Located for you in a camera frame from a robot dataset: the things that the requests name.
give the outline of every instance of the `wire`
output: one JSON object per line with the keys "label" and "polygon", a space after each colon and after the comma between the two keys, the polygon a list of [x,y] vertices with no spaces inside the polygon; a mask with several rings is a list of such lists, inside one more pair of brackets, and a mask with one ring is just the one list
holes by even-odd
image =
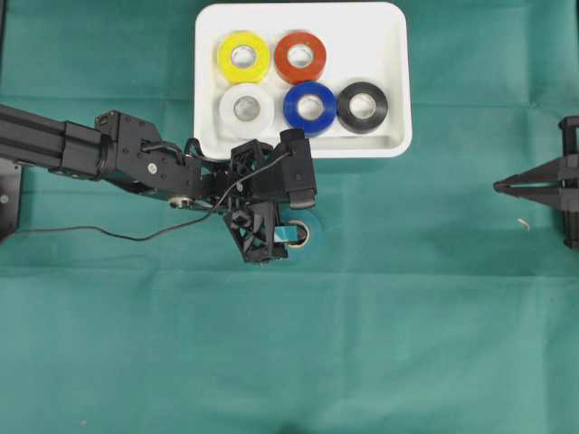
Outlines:
{"label": "wire", "polygon": [[151,152],[157,151],[158,149],[166,149],[168,151],[173,151],[176,155],[177,162],[179,165],[185,165],[185,160],[183,158],[183,154],[181,154],[181,149],[175,143],[170,142],[155,142],[143,145],[141,147],[141,151],[143,152]]}
{"label": "wire", "polygon": [[[192,147],[195,149],[196,154],[191,152]],[[199,140],[197,140],[194,137],[188,139],[187,143],[185,143],[185,155],[186,156],[192,156],[193,158],[197,158],[198,160],[205,161],[206,163],[215,163],[215,164],[220,165],[220,164],[227,162],[226,159],[225,160],[217,160],[214,158],[209,158],[207,156],[204,156],[203,152],[201,152],[201,146],[199,145]]]}
{"label": "wire", "polygon": [[278,156],[275,160],[273,160],[271,163],[266,164],[263,167],[260,167],[259,169],[254,170],[253,172],[251,172],[250,174],[246,175],[246,176],[242,176],[240,179],[238,179],[237,181],[235,181],[233,184],[231,184],[229,187],[227,187],[227,189],[223,192],[223,195],[221,196],[221,198],[219,199],[219,201],[217,201],[217,203],[203,216],[200,217],[198,219],[195,220],[191,220],[189,222],[184,222],[184,223],[180,223],[180,224],[176,224],[175,226],[169,226],[168,228],[164,228],[160,231],[157,232],[153,232],[150,235],[146,236],[146,237],[131,237],[129,235],[122,235],[119,233],[115,233],[115,232],[110,232],[107,231],[105,229],[102,229],[98,226],[71,226],[70,228],[55,228],[55,229],[29,229],[29,230],[24,230],[24,231],[17,231],[15,233],[46,233],[46,232],[66,232],[66,231],[97,231],[102,233],[103,235],[107,235],[109,237],[113,237],[113,238],[120,238],[122,240],[128,240],[128,241],[137,241],[137,242],[142,242],[142,241],[150,241],[153,240],[154,238],[158,237],[159,235],[163,235],[165,233],[168,232],[172,232],[172,231],[177,231],[179,229],[183,229],[183,228],[187,228],[189,226],[193,226],[194,224],[200,223],[200,222],[204,222],[205,220],[207,220],[211,214],[213,214],[217,208],[219,208],[221,206],[221,204],[223,203],[223,201],[227,198],[227,196],[229,195],[229,193],[232,191],[233,188],[235,188],[235,186],[238,183],[242,183],[244,181],[247,181],[250,178],[253,178],[255,175],[260,174],[261,172],[264,172],[272,167],[274,167],[277,163],[279,163],[282,159],[284,159],[286,156],[290,156],[291,153],[286,153],[286,154],[282,154],[281,156]]}
{"label": "wire", "polygon": [[104,168],[105,164],[107,163],[107,158],[109,157],[109,144],[105,143],[102,145],[100,149],[100,159],[99,163],[97,164],[96,175],[93,178],[93,181],[100,181],[102,176],[104,175]]}

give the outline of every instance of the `yellow tape roll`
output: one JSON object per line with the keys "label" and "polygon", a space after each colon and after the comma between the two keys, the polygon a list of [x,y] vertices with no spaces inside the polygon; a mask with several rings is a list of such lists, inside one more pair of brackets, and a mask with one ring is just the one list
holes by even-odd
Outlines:
{"label": "yellow tape roll", "polygon": [[[233,63],[233,56],[239,50],[252,52],[254,56],[247,67]],[[270,70],[270,47],[255,33],[235,32],[219,46],[217,63],[223,76],[231,83],[258,83]]]}

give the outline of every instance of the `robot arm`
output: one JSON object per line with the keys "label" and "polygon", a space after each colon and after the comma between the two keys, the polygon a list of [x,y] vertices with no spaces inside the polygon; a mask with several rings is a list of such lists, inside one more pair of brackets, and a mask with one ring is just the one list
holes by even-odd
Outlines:
{"label": "robot arm", "polygon": [[0,240],[17,229],[20,165],[107,181],[175,208],[220,213],[243,259],[255,263],[288,256],[274,237],[283,225],[280,204],[306,209],[317,192],[301,130],[283,131],[275,148],[252,140],[219,161],[203,156],[195,139],[182,152],[152,123],[117,111],[97,117],[90,128],[0,105],[0,157]]}

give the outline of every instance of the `white tape roll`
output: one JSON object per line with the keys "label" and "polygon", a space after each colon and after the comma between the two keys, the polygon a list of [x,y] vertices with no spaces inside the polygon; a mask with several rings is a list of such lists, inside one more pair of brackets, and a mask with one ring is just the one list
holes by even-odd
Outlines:
{"label": "white tape roll", "polygon": [[239,138],[257,138],[271,125],[274,114],[273,98],[257,84],[233,86],[219,102],[223,125]]}

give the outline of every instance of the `metal bracket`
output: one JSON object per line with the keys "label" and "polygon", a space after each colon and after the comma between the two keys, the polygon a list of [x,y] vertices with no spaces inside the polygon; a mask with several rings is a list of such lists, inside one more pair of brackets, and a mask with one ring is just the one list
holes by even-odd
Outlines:
{"label": "metal bracket", "polygon": [[23,168],[0,159],[0,243],[18,229]]}

